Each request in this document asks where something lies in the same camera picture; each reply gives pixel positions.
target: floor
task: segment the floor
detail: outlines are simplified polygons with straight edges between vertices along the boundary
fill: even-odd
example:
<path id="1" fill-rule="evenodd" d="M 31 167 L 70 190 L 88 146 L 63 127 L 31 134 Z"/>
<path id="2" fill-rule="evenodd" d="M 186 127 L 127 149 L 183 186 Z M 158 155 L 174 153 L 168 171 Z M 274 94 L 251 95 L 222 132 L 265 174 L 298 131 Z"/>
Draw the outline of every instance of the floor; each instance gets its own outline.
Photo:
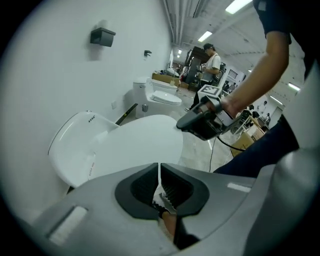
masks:
<path id="1" fill-rule="evenodd" d="M 171 117 L 179 120 L 186 114 L 185 108 L 189 108 L 193 101 L 195 92 L 188 91 L 185 88 L 179 88 L 176 96 L 182 100 L 182 104 L 177 111 L 171 113 Z M 133 110 L 120 124 L 121 126 L 136 120 L 136 111 Z M 231 132 L 227 132 L 220 136 L 225 142 L 232 144 L 237 138 Z M 191 133 L 183 133 L 183 148 L 182 154 L 178 164 L 184 167 L 204 171 L 214 172 L 217 168 L 223 166 L 233 159 L 230 148 L 223 145 L 219 140 L 211 139 L 203 141 Z M 210 170 L 210 157 L 212 153 L 211 170 Z"/>

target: white t-shirt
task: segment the white t-shirt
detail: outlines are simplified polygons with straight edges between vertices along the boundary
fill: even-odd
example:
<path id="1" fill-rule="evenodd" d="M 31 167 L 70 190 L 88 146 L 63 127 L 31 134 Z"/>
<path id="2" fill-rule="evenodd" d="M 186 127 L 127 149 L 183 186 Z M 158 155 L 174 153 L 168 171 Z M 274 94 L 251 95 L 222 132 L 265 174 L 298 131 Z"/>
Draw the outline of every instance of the white t-shirt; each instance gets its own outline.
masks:
<path id="1" fill-rule="evenodd" d="M 207 69 L 216 68 L 219 70 L 220 65 L 221 65 L 221 58 L 217 53 L 215 53 L 213 56 L 211 56 L 210 59 L 206 62 Z M 210 82 L 213 80 L 213 77 L 214 77 L 214 74 L 211 74 L 209 72 L 205 72 L 203 74 L 203 78 L 201 80 L 206 81 L 206 82 Z"/>

